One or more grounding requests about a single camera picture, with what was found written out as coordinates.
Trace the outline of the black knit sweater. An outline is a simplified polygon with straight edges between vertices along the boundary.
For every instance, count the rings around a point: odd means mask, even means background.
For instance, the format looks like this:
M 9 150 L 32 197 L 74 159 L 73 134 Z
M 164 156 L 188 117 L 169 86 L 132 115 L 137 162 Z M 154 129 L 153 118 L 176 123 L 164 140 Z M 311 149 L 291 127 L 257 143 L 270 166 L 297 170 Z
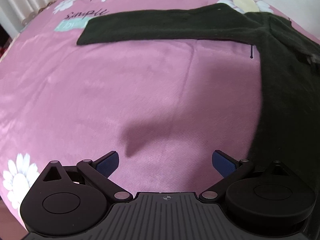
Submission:
M 139 40 L 226 40 L 256 46 L 262 107 L 248 158 L 281 161 L 319 191 L 319 45 L 283 17 L 217 3 L 190 10 L 140 10 L 91 19 L 77 45 Z

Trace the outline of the pink floral bed sheet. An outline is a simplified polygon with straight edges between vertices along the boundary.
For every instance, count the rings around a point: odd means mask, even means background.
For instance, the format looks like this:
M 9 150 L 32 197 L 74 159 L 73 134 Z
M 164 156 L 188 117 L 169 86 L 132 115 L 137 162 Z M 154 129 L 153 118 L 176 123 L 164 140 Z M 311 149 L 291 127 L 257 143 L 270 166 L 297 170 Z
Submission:
M 112 180 L 138 191 L 201 192 L 220 180 L 212 152 L 243 158 L 261 105 L 260 56 L 232 41 L 78 46 L 88 20 L 225 4 L 288 14 L 269 0 L 58 0 L 1 59 L 1 197 L 15 219 L 49 161 L 115 150 Z

